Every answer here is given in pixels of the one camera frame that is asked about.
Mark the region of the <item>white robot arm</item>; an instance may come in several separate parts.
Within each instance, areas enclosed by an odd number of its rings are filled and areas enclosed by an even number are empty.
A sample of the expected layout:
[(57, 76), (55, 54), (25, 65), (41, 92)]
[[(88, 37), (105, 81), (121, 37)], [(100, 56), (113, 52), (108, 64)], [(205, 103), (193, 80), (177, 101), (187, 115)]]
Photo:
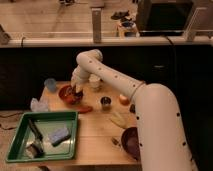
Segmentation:
[(79, 87), (95, 74), (135, 104), (142, 171), (199, 171), (174, 93), (162, 84), (146, 84), (116, 71), (102, 60), (98, 49), (79, 53), (71, 84)]

